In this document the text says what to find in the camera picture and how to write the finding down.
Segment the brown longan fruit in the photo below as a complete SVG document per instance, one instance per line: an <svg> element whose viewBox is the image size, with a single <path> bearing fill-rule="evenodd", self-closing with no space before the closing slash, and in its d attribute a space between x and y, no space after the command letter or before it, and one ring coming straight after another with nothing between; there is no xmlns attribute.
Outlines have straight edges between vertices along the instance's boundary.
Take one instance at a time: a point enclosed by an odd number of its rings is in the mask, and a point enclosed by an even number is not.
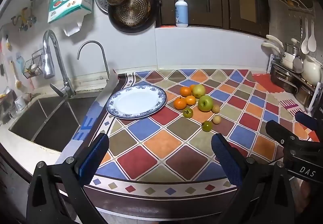
<svg viewBox="0 0 323 224"><path fill-rule="evenodd" d="M220 112L220 106L217 105L217 104L214 104L213 107L212 107L212 112L217 114Z"/></svg>
<svg viewBox="0 0 323 224"><path fill-rule="evenodd" d="M221 123L221 117L219 115L215 115L213 118L212 118L212 122L215 124L215 125L218 125Z"/></svg>

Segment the green tomato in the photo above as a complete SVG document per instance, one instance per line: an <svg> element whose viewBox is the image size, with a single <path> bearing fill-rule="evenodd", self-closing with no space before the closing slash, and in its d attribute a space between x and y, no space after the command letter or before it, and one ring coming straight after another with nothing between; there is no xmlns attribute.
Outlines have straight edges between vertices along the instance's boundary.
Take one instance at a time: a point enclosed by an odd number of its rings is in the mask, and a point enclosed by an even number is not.
<svg viewBox="0 0 323 224"><path fill-rule="evenodd" d="M204 121L201 124L201 128L205 132L210 132L212 130L212 122L210 122L210 121Z"/></svg>
<svg viewBox="0 0 323 224"><path fill-rule="evenodd" d="M185 108L182 114L185 118L191 118L193 116L193 110L191 108Z"/></svg>

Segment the green apple front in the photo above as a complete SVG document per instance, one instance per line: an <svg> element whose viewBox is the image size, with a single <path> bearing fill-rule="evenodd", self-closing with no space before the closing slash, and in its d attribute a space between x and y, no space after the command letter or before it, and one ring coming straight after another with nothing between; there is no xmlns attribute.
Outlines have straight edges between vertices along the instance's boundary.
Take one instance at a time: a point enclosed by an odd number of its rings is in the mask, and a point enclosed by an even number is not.
<svg viewBox="0 0 323 224"><path fill-rule="evenodd" d="M210 96L201 96L198 101L198 108L200 111L209 112L213 108L213 100Z"/></svg>

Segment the yellow-green apple back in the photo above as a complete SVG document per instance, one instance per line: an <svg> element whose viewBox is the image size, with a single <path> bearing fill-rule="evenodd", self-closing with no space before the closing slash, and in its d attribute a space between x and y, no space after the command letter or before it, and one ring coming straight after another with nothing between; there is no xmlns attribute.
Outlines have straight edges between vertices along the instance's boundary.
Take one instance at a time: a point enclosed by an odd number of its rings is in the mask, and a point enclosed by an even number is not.
<svg viewBox="0 0 323 224"><path fill-rule="evenodd" d="M192 94L195 98L201 98L206 94L206 88L204 85L195 85L192 89Z"/></svg>

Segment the large orange tangerine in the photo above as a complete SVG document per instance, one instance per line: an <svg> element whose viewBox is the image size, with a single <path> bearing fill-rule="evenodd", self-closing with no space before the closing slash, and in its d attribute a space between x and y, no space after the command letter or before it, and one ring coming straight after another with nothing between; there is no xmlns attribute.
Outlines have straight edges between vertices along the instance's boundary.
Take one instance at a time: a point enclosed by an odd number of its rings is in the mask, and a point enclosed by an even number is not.
<svg viewBox="0 0 323 224"><path fill-rule="evenodd" d="M178 110L183 110L187 107L187 101L185 98L179 97L174 100L174 108Z"/></svg>

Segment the chrome kitchen faucet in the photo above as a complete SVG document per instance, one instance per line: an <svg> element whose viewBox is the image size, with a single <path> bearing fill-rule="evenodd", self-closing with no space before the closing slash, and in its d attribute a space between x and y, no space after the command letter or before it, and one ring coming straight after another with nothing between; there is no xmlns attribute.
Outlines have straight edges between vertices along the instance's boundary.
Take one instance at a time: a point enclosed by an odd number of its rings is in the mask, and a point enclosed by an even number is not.
<svg viewBox="0 0 323 224"><path fill-rule="evenodd" d="M64 62L62 60L58 40L57 40L55 33L52 30L47 30L44 33L43 41L42 41L43 42L43 51L44 51L44 62L43 62L44 78L51 79L55 76L54 62L53 62L52 55L51 55L49 40L51 40L51 42L54 46L54 51L56 53L56 58L58 61L58 65L60 68L60 72L61 72L63 84L64 84L64 87L61 89L59 89L57 86L55 86L52 83L50 84L50 87L60 97L67 96L68 98L72 98L76 93L74 91L74 88L72 86L70 79L67 76L67 72L66 72L66 69L64 66Z"/></svg>

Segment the steel pot rack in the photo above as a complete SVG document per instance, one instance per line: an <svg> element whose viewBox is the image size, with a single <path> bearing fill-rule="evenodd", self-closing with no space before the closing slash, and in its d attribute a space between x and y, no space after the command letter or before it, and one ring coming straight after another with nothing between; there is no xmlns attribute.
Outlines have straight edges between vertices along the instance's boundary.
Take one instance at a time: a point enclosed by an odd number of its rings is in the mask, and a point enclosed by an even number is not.
<svg viewBox="0 0 323 224"><path fill-rule="evenodd" d="M308 114L313 114L319 106L322 97L322 83L315 86L308 83L301 75L289 70L279 62L277 55L271 54L267 72L271 82L291 94L291 97L282 97L282 101L289 101L286 109L301 109Z"/></svg>

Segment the white ceramic pitcher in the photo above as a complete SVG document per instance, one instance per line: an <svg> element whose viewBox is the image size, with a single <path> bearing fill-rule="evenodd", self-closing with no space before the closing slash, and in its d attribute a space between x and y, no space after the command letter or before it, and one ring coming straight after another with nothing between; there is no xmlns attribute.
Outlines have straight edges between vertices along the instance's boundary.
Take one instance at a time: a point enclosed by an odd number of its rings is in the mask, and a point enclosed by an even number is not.
<svg viewBox="0 0 323 224"><path fill-rule="evenodd" d="M303 61L302 77L309 84L316 86L321 81L321 68L322 64L315 58L306 55Z"/></svg>

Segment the stainless steel sink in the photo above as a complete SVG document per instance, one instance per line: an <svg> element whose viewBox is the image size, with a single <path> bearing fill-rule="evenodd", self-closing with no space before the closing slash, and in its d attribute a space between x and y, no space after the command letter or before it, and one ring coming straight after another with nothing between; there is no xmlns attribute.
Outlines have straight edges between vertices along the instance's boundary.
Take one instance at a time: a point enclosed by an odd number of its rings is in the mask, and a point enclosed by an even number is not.
<svg viewBox="0 0 323 224"><path fill-rule="evenodd" d="M36 99L18 118L10 131L51 150L62 151L80 129L98 92Z"/></svg>

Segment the white plastic spoon right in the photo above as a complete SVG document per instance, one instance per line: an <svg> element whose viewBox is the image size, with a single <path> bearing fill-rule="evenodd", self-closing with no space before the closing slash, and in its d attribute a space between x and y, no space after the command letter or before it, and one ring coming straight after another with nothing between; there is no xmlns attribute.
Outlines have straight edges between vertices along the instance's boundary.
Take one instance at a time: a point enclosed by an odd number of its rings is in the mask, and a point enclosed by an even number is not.
<svg viewBox="0 0 323 224"><path fill-rule="evenodd" d="M310 32L310 37L309 37L309 40L308 40L308 50L310 52L315 52L316 51L316 47L317 47L317 44L316 44L316 39L315 39L315 33L314 33L314 20L312 19L311 20L311 32Z"/></svg>

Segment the white plastic spoon left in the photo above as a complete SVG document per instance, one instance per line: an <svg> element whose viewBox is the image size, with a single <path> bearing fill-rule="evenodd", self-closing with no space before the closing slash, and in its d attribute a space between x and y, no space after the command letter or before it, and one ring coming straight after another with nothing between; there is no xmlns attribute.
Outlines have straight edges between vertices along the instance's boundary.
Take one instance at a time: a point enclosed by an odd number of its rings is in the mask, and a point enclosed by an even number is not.
<svg viewBox="0 0 323 224"><path fill-rule="evenodd" d="M303 54L308 54L309 53L309 49L308 49L308 40L309 40L309 28L308 28L308 19L305 18L305 38L301 44L301 51Z"/></svg>

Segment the blue white porcelain plate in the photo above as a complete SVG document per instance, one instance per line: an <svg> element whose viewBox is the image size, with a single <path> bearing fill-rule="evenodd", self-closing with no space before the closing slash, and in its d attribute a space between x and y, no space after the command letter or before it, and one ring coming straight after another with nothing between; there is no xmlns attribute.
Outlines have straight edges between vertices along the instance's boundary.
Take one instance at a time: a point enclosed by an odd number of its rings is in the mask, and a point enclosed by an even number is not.
<svg viewBox="0 0 323 224"><path fill-rule="evenodd" d="M165 91L159 87L135 85L113 94L106 103L106 109L115 118L135 120L158 112L166 100Z"/></svg>

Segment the colourful diamond pattern mat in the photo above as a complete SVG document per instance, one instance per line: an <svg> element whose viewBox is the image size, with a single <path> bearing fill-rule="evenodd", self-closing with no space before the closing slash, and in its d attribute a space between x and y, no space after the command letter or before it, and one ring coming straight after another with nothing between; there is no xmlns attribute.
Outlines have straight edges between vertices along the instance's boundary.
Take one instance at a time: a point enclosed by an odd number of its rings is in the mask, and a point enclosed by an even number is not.
<svg viewBox="0 0 323 224"><path fill-rule="evenodd" d="M286 109L286 94L268 92L249 70L164 70L121 75L119 89L153 85L167 100L158 112L136 120L113 117L103 101L94 101L80 129L60 151L60 159L74 155L99 133L109 137L109 150L85 188L103 213L136 219L180 219L220 212L235 193L211 149L211 139L221 133L245 157L267 164L282 157L282 145L265 131L274 120L299 138L315 141L316 134L302 126ZM199 98L191 118L174 108L182 86L202 84L215 114L200 111ZM221 123L212 118L219 115ZM212 130L201 128L212 122Z"/></svg>

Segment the blue soap pump bottle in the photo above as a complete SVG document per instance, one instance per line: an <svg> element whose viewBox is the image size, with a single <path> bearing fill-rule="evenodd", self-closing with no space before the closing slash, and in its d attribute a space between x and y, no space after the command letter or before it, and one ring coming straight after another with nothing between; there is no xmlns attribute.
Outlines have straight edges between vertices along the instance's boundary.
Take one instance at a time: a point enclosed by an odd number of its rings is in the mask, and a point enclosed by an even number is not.
<svg viewBox="0 0 323 224"><path fill-rule="evenodd" d="M185 0L175 3L175 24L177 27L188 27L188 4Z"/></svg>

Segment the black frying pan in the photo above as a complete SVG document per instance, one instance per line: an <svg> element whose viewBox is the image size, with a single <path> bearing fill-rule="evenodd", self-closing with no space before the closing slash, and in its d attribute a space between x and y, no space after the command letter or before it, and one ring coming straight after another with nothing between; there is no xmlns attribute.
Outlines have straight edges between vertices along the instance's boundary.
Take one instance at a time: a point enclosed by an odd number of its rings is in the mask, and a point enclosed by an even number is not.
<svg viewBox="0 0 323 224"><path fill-rule="evenodd" d="M154 24L158 12L157 0L127 0L118 6L108 7L112 25L125 33L138 33Z"/></svg>

